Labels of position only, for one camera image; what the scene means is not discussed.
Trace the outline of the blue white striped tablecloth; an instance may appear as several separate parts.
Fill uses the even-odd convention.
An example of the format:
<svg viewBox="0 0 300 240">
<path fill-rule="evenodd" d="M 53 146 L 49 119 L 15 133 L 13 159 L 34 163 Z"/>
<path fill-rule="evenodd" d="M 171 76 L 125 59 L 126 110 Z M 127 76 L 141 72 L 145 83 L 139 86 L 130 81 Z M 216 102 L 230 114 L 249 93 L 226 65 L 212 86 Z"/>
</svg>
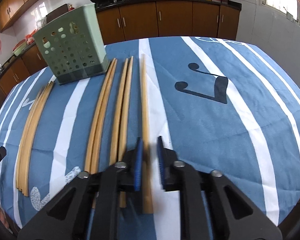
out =
<svg viewBox="0 0 300 240">
<path fill-rule="evenodd" d="M 117 67 L 103 124 L 98 169 L 109 165 L 113 118 L 124 62 L 133 59 L 127 147 L 142 135 L 139 59 L 147 67 L 151 188 L 154 212 L 132 203 L 120 217 L 120 239 L 179 239 L 179 194 L 162 190 L 157 138 L 202 172 L 219 170 L 274 224 L 300 199 L 300 89 L 257 46 L 204 37 L 146 38 L 106 46 Z M 15 187 L 16 160 L 27 116 L 41 88 L 55 79 L 44 68 L 16 85 L 0 110 L 0 205 L 24 226 L 83 171 L 104 76 L 55 84 L 33 141 L 29 196 Z"/>
</svg>

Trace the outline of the wooden chopstick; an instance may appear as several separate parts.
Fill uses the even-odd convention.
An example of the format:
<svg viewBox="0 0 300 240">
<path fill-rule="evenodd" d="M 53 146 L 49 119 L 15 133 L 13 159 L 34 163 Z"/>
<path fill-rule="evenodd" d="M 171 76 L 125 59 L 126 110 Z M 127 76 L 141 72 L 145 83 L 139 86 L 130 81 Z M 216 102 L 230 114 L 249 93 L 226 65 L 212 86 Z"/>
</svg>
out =
<svg viewBox="0 0 300 240">
<path fill-rule="evenodd" d="M 95 134 L 93 137 L 93 148 L 92 148 L 92 156 L 90 161 L 90 173 L 92 174 L 98 171 L 103 124 L 106 116 L 107 104 L 110 96 L 116 65 L 117 65 L 117 59 L 113 59 L 109 68 L 109 73 L 107 74 L 105 79 L 106 82 L 105 88 L 102 89 L 103 94 L 100 95 L 101 102 L 100 102 L 100 107 L 99 107 L 99 112 L 97 117 Z"/>
<path fill-rule="evenodd" d="M 90 135 L 89 135 L 89 140 L 88 140 L 88 145 L 87 145 L 87 152 L 86 152 L 85 166 L 84 166 L 84 170 L 89 173 L 91 172 L 91 160 L 92 160 L 92 155 L 93 155 L 94 137 L 95 137 L 96 128 L 97 128 L 98 116 L 100 113 L 101 104 L 103 101 L 106 86 L 107 86 L 108 80 L 110 78 L 110 74 L 111 74 L 111 71 L 112 71 L 115 61 L 116 61 L 116 59 L 114 58 L 108 68 L 106 77 L 104 78 L 103 85 L 102 85 L 102 88 L 101 88 L 101 91 L 100 91 L 100 94 L 98 97 L 98 101 L 96 104 L 93 122 L 91 124 L 91 130 L 90 130 Z"/>
<path fill-rule="evenodd" d="M 25 155 L 22 162 L 23 168 L 21 169 L 21 171 L 23 172 L 21 175 L 21 185 L 22 185 L 21 191 L 23 195 L 26 197 L 29 196 L 29 167 L 30 167 L 33 141 L 34 141 L 34 137 L 36 134 L 36 130 L 39 124 L 42 111 L 50 95 L 50 92 L 53 89 L 54 84 L 55 83 L 53 81 L 50 81 L 48 83 L 48 85 L 45 87 L 42 94 L 40 95 L 38 101 L 36 102 L 36 105 L 33 106 L 33 114 L 29 123 L 29 130 L 28 130 L 28 134 L 24 146 Z"/>
<path fill-rule="evenodd" d="M 23 158 L 23 150 L 24 150 L 24 146 L 26 144 L 26 137 L 27 137 L 27 134 L 28 134 L 28 129 L 29 129 L 29 125 L 30 125 L 30 122 L 31 122 L 31 119 L 32 119 L 32 116 L 33 116 L 33 112 L 34 112 L 34 107 L 36 107 L 40 97 L 41 97 L 41 94 L 46 90 L 46 87 L 42 87 L 33 104 L 32 104 L 32 107 L 29 111 L 29 114 L 27 116 L 27 120 L 26 120 L 26 123 L 25 123 L 25 126 L 24 126 L 24 130 L 23 130 L 23 133 L 22 133 L 22 136 L 21 136 L 21 141 L 20 141 L 20 146 L 19 146 L 19 151 L 18 151 L 18 160 L 17 160 L 17 171 L 16 171 L 16 188 L 18 190 L 21 191 L 21 187 L 20 187 L 20 178 L 19 178 L 19 175 L 20 175 L 20 168 L 21 168 L 21 164 L 22 164 L 22 158 Z"/>
<path fill-rule="evenodd" d="M 142 115 L 142 208 L 144 214 L 153 214 L 151 191 L 151 155 L 149 144 L 149 119 L 147 102 L 146 55 L 141 55 L 140 61 L 141 115 Z"/>
<path fill-rule="evenodd" d="M 125 60 L 124 66 L 122 68 L 121 79 L 119 83 L 114 121 L 113 121 L 113 129 L 111 134 L 111 145 L 110 145 L 110 159 L 109 165 L 113 165 L 117 160 L 118 153 L 118 144 L 119 144 L 119 133 L 120 133 L 120 120 L 121 120 L 121 109 L 123 102 L 123 94 L 125 89 L 126 75 L 128 68 L 128 59 Z"/>
<path fill-rule="evenodd" d="M 127 147 L 128 113 L 129 113 L 132 71 L 133 71 L 133 57 L 130 58 L 128 68 L 127 68 L 125 90 L 124 90 L 122 109 L 121 109 L 119 150 L 118 150 L 119 161 L 123 161 L 123 155 L 126 152 L 126 147 Z"/>
</svg>

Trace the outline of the lower brown kitchen cabinets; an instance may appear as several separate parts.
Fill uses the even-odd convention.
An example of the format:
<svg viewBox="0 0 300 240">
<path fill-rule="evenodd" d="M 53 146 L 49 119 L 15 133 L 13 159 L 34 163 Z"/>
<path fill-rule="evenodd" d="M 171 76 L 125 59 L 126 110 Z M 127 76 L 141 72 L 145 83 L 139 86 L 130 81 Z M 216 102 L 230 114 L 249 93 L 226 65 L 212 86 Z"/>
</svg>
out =
<svg viewBox="0 0 300 240">
<path fill-rule="evenodd" d="M 199 0 L 157 0 L 97 11 L 105 45 L 147 37 L 202 36 L 235 40 L 242 5 Z M 0 75 L 0 108 L 20 81 L 45 68 L 36 44 L 30 45 Z"/>
</svg>

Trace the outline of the brown cutting board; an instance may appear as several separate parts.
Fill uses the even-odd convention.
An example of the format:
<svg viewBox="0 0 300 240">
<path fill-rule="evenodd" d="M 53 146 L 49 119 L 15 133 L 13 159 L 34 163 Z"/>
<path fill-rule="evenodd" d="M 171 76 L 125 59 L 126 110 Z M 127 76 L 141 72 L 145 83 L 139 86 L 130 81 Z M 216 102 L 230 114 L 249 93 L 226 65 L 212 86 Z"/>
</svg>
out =
<svg viewBox="0 0 300 240">
<path fill-rule="evenodd" d="M 46 16 L 46 23 L 50 23 L 54 19 L 58 18 L 59 16 L 67 13 L 69 11 L 68 5 L 64 4 L 58 7 L 57 9 L 51 11 L 50 13 L 47 14 Z"/>
</svg>

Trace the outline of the green perforated utensil holder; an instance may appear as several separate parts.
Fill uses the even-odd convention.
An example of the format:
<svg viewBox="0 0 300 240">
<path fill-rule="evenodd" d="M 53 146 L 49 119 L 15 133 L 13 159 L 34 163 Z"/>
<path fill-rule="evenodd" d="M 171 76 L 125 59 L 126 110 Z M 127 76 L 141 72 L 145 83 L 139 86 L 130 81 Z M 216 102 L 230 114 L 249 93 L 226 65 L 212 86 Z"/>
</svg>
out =
<svg viewBox="0 0 300 240">
<path fill-rule="evenodd" d="M 60 85 L 102 75 L 109 68 L 93 4 L 55 18 L 33 38 Z"/>
</svg>

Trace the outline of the black countertop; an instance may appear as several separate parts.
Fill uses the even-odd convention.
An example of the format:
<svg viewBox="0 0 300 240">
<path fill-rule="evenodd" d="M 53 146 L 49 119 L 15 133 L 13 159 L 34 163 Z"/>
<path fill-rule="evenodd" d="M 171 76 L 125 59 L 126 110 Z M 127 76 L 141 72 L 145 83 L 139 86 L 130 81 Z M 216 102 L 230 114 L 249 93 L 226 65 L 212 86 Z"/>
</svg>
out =
<svg viewBox="0 0 300 240">
<path fill-rule="evenodd" d="M 97 11 L 100 9 L 107 9 L 107 8 L 111 8 L 111 7 L 115 7 L 115 6 L 123 6 L 123 5 L 135 4 L 135 3 L 141 3 L 141 2 L 154 2 L 154 1 L 157 1 L 157 0 L 123 0 L 123 1 L 116 2 L 116 3 L 110 3 L 108 5 L 104 5 L 101 7 L 98 5 L 95 5 L 95 4 L 93 4 L 93 5 L 95 6 L 95 10 L 97 13 Z"/>
</svg>

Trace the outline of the green basin with red lid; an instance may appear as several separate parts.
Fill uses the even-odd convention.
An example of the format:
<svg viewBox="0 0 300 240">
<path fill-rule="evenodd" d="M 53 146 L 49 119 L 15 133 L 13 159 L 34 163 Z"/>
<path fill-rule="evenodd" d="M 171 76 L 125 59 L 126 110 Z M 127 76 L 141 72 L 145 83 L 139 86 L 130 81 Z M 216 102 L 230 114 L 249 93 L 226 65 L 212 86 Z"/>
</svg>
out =
<svg viewBox="0 0 300 240">
<path fill-rule="evenodd" d="M 13 49 L 13 54 L 19 56 L 21 52 L 27 47 L 27 41 L 21 40 Z"/>
</svg>

